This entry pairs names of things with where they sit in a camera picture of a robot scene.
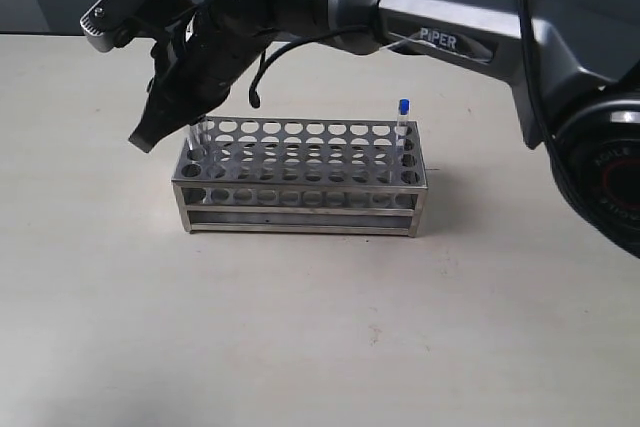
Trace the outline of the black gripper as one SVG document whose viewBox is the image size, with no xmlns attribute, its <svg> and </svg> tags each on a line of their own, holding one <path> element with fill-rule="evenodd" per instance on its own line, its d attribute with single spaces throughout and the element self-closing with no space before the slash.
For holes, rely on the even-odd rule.
<svg viewBox="0 0 640 427">
<path fill-rule="evenodd" d="M 149 153 L 163 139 L 219 107 L 277 31 L 241 33 L 201 5 L 154 52 L 154 77 L 128 141 Z"/>
</svg>

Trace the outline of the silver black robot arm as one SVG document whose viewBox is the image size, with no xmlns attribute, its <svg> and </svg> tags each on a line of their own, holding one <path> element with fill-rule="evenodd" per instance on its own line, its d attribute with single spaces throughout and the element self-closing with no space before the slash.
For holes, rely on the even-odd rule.
<svg viewBox="0 0 640 427">
<path fill-rule="evenodd" d="M 524 143 L 567 203 L 639 251 L 639 0 L 204 0 L 156 46 L 133 145 L 220 106 L 281 34 L 356 55 L 425 55 L 506 83 Z"/>
</svg>

